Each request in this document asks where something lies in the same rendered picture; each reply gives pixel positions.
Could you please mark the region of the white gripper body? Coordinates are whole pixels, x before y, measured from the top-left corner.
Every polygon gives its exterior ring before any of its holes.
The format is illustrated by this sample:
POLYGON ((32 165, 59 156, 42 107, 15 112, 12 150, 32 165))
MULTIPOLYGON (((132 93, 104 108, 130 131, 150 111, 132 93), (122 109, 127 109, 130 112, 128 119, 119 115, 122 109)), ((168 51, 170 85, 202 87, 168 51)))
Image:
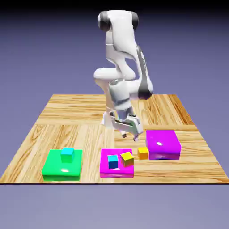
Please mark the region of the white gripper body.
POLYGON ((112 117, 112 123, 115 129, 131 133, 134 137, 144 132, 143 126, 138 117, 128 116, 124 121, 112 117))

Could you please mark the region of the small orange cube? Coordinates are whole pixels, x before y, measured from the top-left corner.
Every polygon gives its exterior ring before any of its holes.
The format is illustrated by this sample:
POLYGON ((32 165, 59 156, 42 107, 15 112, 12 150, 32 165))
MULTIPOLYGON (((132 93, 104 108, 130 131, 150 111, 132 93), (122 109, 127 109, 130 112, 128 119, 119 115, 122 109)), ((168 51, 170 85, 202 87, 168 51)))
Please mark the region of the small orange cube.
POLYGON ((140 160, 147 160, 149 157, 149 151, 146 146, 138 148, 138 158, 140 160))

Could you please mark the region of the small yellow cube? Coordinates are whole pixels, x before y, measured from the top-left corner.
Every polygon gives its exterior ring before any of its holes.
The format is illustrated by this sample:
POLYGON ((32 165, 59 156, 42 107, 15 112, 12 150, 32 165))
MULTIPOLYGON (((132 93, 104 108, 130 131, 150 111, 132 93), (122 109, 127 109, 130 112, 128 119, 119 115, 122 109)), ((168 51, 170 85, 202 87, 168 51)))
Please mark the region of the small yellow cube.
POLYGON ((131 152, 124 152, 120 154, 121 162, 124 167, 130 167, 134 165, 134 157, 131 152))

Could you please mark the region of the small cyan cube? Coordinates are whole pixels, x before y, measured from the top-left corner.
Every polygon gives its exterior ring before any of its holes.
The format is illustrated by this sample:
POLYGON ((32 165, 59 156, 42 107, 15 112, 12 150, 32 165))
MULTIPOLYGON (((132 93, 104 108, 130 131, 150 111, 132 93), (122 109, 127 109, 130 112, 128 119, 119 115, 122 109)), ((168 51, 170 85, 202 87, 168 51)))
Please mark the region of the small cyan cube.
POLYGON ((107 159, 109 169, 117 169, 119 167, 118 155, 108 155, 107 159))
POLYGON ((60 153, 60 157, 63 163, 72 163, 74 159, 74 148, 63 147, 60 153))

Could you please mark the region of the large purple box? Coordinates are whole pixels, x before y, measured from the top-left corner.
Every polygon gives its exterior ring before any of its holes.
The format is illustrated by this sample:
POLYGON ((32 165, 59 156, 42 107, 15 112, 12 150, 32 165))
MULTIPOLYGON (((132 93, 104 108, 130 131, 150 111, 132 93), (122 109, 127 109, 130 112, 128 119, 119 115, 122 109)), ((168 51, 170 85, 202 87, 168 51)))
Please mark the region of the large purple box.
POLYGON ((149 160, 179 160, 181 144, 174 130, 146 130, 149 160))

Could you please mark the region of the large magenta box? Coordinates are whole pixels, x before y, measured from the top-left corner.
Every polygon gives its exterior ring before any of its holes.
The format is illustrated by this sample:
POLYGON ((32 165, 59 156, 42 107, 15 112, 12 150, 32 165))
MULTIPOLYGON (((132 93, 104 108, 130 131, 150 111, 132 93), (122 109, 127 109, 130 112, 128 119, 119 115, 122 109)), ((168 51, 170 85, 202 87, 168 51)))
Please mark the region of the large magenta box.
POLYGON ((114 148, 114 149, 102 149, 101 150, 101 160, 100 160, 100 177, 101 178, 111 178, 111 177, 129 177, 134 176, 134 165, 130 167, 124 167, 121 162, 120 154, 124 152, 131 152, 130 148, 114 148), (109 169, 108 167, 108 155, 118 155, 119 167, 117 169, 109 169))

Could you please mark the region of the large green box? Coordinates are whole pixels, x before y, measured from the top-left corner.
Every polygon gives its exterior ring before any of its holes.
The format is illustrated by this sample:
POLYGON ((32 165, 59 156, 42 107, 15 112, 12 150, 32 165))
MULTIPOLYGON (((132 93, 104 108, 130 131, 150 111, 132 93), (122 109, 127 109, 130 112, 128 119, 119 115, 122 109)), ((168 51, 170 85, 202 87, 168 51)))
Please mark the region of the large green box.
POLYGON ((60 149, 49 151, 42 176, 44 181, 79 181, 82 168, 83 150, 74 150, 72 160, 62 159, 60 149))

